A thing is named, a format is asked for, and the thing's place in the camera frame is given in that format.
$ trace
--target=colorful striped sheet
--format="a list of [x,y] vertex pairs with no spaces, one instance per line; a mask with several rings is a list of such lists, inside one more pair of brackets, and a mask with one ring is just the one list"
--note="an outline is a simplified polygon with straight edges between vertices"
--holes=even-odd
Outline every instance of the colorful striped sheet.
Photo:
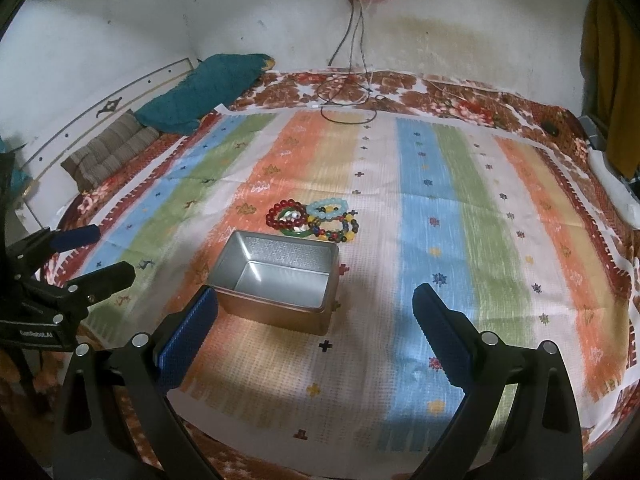
[[[412,314],[413,291],[428,282],[478,330],[519,346],[556,341],[583,425],[600,428],[590,438],[614,424],[612,406],[638,375],[628,354],[630,279],[546,148],[385,112],[354,126],[314,110],[229,114],[196,135],[137,183],[144,192],[98,212],[117,218],[100,243],[57,263],[59,279],[119,260],[137,267],[135,284],[87,320],[107,345],[181,309],[233,230],[271,232],[264,215],[283,198],[344,198],[360,231],[339,246],[344,275],[327,336],[220,313],[170,394],[188,421],[319,476],[413,470],[463,397]],[[495,428],[512,398],[509,389]]]

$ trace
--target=headboard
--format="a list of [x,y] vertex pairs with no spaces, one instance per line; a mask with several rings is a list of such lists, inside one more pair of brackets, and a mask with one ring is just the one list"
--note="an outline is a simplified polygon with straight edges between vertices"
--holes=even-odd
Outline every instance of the headboard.
[[60,162],[100,134],[110,123],[130,108],[137,110],[156,96],[176,86],[197,65],[197,60],[183,57],[137,78],[104,99],[86,108],[55,132],[44,132],[27,144],[20,154],[22,169],[33,183],[15,203],[20,222],[29,233],[50,226],[78,195],[78,187]]

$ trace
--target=blue stripe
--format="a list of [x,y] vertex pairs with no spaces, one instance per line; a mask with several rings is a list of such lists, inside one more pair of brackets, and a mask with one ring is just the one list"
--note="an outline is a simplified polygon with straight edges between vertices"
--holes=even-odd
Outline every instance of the blue stripe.
[[180,184],[180,180],[188,178],[206,153],[219,146],[226,139],[226,136],[231,134],[245,119],[245,116],[223,118],[213,126],[207,135],[178,158],[168,173],[158,178],[140,201],[119,221],[118,226],[108,233],[108,238],[92,254],[91,258],[85,261],[81,273],[91,272],[121,260],[122,253],[131,245],[145,222],[152,218],[158,208],[171,197],[171,193]]
[[[430,367],[434,354],[412,311],[414,290],[429,282],[449,308],[464,312],[471,320],[476,310],[460,207],[436,134],[423,121],[397,119],[396,127],[402,225],[399,308],[391,355],[395,382],[378,448],[418,452],[437,441],[463,392],[433,367],[435,362]],[[440,250],[440,256],[430,253],[430,248]],[[430,413],[429,401],[443,401],[444,411]]]

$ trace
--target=white wall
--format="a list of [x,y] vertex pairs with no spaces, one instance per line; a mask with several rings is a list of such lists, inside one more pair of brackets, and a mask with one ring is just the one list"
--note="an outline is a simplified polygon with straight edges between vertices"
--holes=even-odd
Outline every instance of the white wall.
[[[389,0],[366,13],[367,63],[469,78],[580,113],[588,0]],[[265,52],[279,70],[321,68],[346,28],[347,0],[185,0],[200,58]],[[348,45],[336,64],[347,65]]]
[[50,136],[116,81],[190,53],[182,14],[182,0],[27,0],[0,41],[0,136]]

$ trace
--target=pillow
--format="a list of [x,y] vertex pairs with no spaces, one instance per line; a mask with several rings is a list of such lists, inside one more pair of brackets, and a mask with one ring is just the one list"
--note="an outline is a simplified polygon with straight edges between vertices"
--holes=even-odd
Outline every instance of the pillow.
[[192,134],[202,117],[220,103],[229,106],[273,64],[266,54],[207,57],[184,81],[149,101],[135,116],[161,132]]
[[143,128],[128,110],[60,165],[76,181],[80,191],[89,191],[100,186],[159,135],[154,128]]
[[[4,141],[0,139],[0,153],[10,152],[5,145]],[[11,173],[11,187],[10,187],[10,197],[11,200],[16,198],[20,193],[22,193],[26,187],[31,182],[31,177],[25,173],[23,170],[20,170],[15,162],[14,162],[14,170]]]

